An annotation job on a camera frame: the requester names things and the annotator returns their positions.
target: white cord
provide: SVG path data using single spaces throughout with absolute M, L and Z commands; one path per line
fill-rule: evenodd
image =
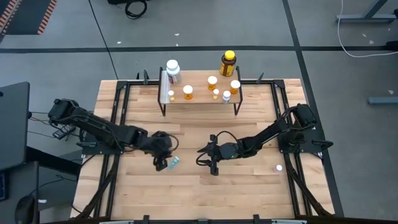
M 344 6 L 344 0 L 341 0 L 340 17 L 338 18 L 338 22 L 337 22 L 337 36 L 338 36 L 338 41 L 340 42 L 341 47 L 343 48 L 344 52 L 346 52 L 347 55 L 354 57 L 354 58 L 364 58 L 364 57 L 386 56 L 386 55 L 398 54 L 398 52 L 391 52 L 391 53 L 387 53 L 387 54 L 372 54 L 372 55 L 358 56 L 358 55 L 352 55 L 352 54 L 348 53 L 347 50 L 344 48 L 343 43 L 341 43 L 341 39 L 340 39 L 340 19 L 341 19 L 341 15 L 343 14 L 343 6 Z

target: brown supplement bottle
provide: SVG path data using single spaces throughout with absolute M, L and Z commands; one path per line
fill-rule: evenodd
M 227 50 L 221 58 L 220 73 L 226 77 L 231 76 L 234 73 L 235 63 L 235 52 Z

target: wooden tabletop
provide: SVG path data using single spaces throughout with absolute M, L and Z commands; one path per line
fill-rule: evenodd
M 285 85 L 290 106 L 305 103 L 299 79 L 285 79 Z M 115 88 L 116 81 L 101 82 L 96 115 L 110 119 Z M 150 133 L 162 130 L 174 134 L 180 140 L 180 147 L 173 155 L 178 156 L 180 162 L 173 169 L 156 172 L 150 155 L 134 151 L 121 156 L 112 220 L 142 220 L 144 215 L 156 220 L 251 219 L 253 214 L 259 214 L 260 218 L 294 217 L 284 159 L 277 140 L 265 144 L 254 157 L 221 161 L 217 177 L 210 175 L 209 167 L 195 164 L 197 150 L 206 146 L 210 134 L 228 130 L 237 138 L 253 136 L 274 122 L 276 116 L 269 85 L 244 85 L 244 99 L 237 116 L 230 113 L 232 105 L 201 105 L 198 109 L 197 105 L 172 104 L 163 117 L 157 104 L 157 88 L 132 86 L 126 124 Z M 228 135 L 220 136 L 219 144 L 227 141 L 233 142 L 233 139 Z M 333 213 L 321 160 L 312 154 L 302 154 L 301 158 L 308 188 L 324 208 Z M 96 156 L 81 170 L 73 203 L 79 210 L 98 188 L 102 161 L 103 156 Z M 278 164 L 284 169 L 274 172 Z M 297 193 L 300 211 L 304 213 L 298 187 Z M 107 196 L 106 192 L 102 214 Z
M 223 92 L 231 89 L 231 81 L 238 80 L 238 72 L 235 71 L 230 77 L 225 77 L 220 74 L 218 70 L 202 70 L 202 71 L 181 71 L 181 83 L 178 85 L 171 85 L 167 78 L 162 79 L 162 89 L 166 95 L 169 90 L 174 91 L 174 101 L 168 101 L 170 104 L 178 103 L 223 103 Z M 207 79 L 210 76 L 217 78 L 216 88 L 220 91 L 217 100 L 213 99 L 213 91 L 208 89 Z M 186 100 L 182 89 L 185 85 L 193 87 L 193 98 Z M 239 103 L 241 101 L 241 94 L 231 95 L 229 103 Z

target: gray floor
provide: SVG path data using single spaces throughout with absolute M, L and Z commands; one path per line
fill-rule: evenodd
M 292 46 L 284 7 L 280 0 L 153 0 L 148 12 L 132 21 L 105 0 L 92 0 L 99 25 L 110 47 L 168 47 L 217 45 Z M 302 46 L 338 46 L 335 15 L 338 0 L 289 0 Z M 346 0 L 346 13 L 362 13 L 372 0 Z M 389 1 L 381 12 L 398 8 Z M 398 40 L 398 22 L 392 24 L 342 24 L 346 45 L 384 45 Z M 87 0 L 58 0 L 43 35 L 7 35 L 0 48 L 104 47 Z M 237 51 L 242 76 L 256 78 L 301 78 L 295 52 Z M 382 52 L 352 52 L 371 54 Z M 135 78 L 146 69 L 157 77 L 160 66 L 176 58 L 185 70 L 218 69 L 222 51 L 201 52 L 113 52 L 116 71 L 122 79 Z M 398 220 L 396 185 L 398 134 L 396 106 L 369 106 L 369 96 L 398 93 L 398 55 L 351 58 L 344 52 L 304 52 L 305 63 L 328 140 L 331 161 L 347 217 Z M 48 111 L 54 98 L 72 98 L 92 110 L 100 80 L 114 79 L 107 53 L 0 54 L 0 85 L 28 81 L 31 111 Z M 51 134 L 52 129 L 37 122 L 29 130 Z M 29 134 L 30 146 L 68 158 L 79 158 L 76 140 L 56 141 Z M 41 183 L 54 173 L 40 172 Z M 74 183 L 63 187 L 70 194 L 60 205 L 42 212 L 42 221 L 65 220 L 70 211 Z

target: white bottle cap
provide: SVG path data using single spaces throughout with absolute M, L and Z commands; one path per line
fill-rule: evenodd
M 166 63 L 166 66 L 167 66 L 167 68 L 168 68 L 170 71 L 174 71 L 174 70 L 176 70 L 176 69 L 178 68 L 178 62 L 177 62 L 176 60 L 169 60 L 169 61 Z
M 231 92 L 230 91 L 224 91 L 223 98 L 229 99 L 230 97 L 231 97 Z
M 237 81 L 237 80 L 232 80 L 231 81 L 231 87 L 232 88 L 239 88 L 239 87 L 241 87 L 241 83 L 239 81 Z
M 190 86 L 190 85 L 186 85 L 186 86 L 184 86 L 184 88 L 182 89 L 182 91 L 183 91 L 185 94 L 192 94 L 193 88 L 192 88 L 192 86 Z
M 210 76 L 210 77 L 207 79 L 207 81 L 208 81 L 209 84 L 214 85 L 214 84 L 217 83 L 217 77 Z

